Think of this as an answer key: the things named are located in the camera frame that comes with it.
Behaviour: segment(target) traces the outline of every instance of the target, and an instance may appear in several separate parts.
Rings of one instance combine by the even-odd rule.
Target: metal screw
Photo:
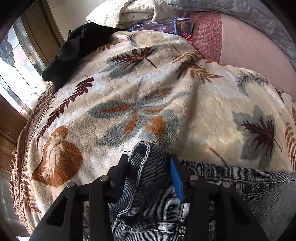
[[[225,188],[229,188],[230,187],[230,183],[229,182],[223,182],[222,185]]]
[[[189,178],[190,178],[191,181],[197,181],[198,180],[197,175],[191,175]]]
[[[67,188],[75,187],[75,185],[76,185],[75,182],[68,182],[68,183],[67,183]]]
[[[101,181],[107,181],[109,177],[107,175],[100,176]]]

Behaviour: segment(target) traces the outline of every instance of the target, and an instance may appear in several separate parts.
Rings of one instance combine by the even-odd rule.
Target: gray blanket
[[[187,11],[215,11],[239,18],[271,38],[296,70],[296,46],[278,18],[259,0],[167,0],[172,8]]]

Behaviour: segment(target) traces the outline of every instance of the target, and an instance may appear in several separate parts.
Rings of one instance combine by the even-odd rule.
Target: window
[[[45,65],[31,44],[21,18],[0,44],[0,94],[28,119],[48,83],[42,80]]]

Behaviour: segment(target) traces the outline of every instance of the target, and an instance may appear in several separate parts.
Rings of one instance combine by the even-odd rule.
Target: pink fabric
[[[220,61],[222,23],[217,12],[191,12],[193,21],[192,44],[205,59]]]
[[[296,72],[280,48],[259,30],[235,17],[221,14],[221,21],[220,62],[256,71],[296,99]]]

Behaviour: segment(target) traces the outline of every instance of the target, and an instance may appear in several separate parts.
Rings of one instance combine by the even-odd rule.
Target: folded denim
[[[114,240],[183,240],[189,203],[181,203],[170,177],[169,153],[160,146],[139,142],[129,157],[131,165],[123,196],[109,204]],[[227,181],[249,206],[270,241],[284,232],[295,212],[296,174],[188,162],[192,174],[220,185]],[[214,215],[214,203],[209,203]],[[209,224],[212,240],[215,221]]]

